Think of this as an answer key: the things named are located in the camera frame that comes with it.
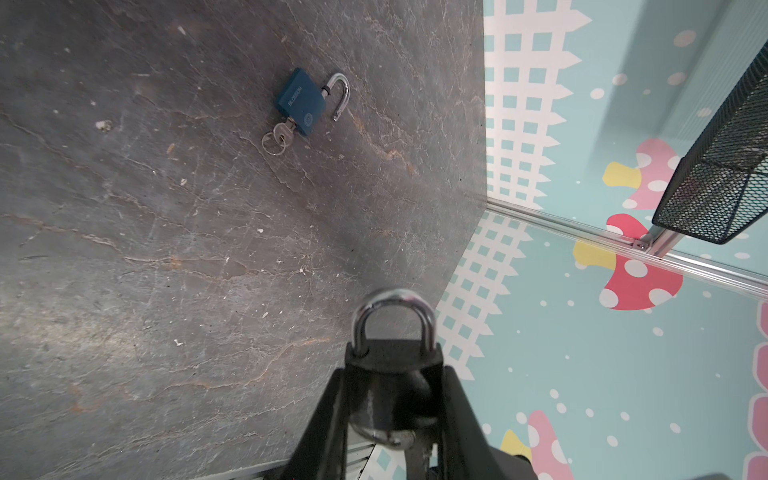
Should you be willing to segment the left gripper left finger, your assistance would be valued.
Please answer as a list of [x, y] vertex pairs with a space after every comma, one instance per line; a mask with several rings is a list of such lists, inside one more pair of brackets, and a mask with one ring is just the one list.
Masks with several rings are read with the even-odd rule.
[[345, 370], [337, 369], [278, 479], [344, 479], [349, 417]]

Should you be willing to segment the blue padlock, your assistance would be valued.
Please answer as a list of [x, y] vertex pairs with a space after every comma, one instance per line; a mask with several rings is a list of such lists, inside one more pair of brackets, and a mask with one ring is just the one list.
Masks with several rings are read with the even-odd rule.
[[301, 135], [308, 136], [324, 113], [326, 99], [337, 84], [343, 87], [343, 93], [332, 116], [336, 122], [346, 110], [351, 95], [349, 80], [343, 73], [333, 74], [323, 86], [318, 86], [304, 69], [296, 68], [277, 95], [276, 108], [293, 121]]

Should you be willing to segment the key for blue padlock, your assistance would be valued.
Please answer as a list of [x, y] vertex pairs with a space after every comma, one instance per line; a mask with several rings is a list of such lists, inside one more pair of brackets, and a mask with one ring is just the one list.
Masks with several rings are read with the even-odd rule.
[[262, 137], [261, 146], [264, 152], [271, 156], [282, 155], [293, 144], [295, 129], [296, 123], [291, 118], [277, 123]]

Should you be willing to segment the black padlock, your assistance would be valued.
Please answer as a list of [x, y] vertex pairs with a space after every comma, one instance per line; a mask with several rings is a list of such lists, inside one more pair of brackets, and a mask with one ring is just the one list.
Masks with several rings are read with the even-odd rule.
[[[368, 320], [386, 307], [415, 313], [420, 337], [368, 338]], [[442, 368], [433, 308], [408, 289], [370, 294], [353, 315], [345, 354], [349, 424], [359, 435], [391, 449], [414, 448], [438, 423]]]

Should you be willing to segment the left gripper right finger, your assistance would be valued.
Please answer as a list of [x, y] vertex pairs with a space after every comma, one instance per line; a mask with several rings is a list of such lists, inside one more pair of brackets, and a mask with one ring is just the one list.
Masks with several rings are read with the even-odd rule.
[[441, 479], [536, 479], [524, 455], [490, 447], [455, 370], [446, 366], [440, 417]]

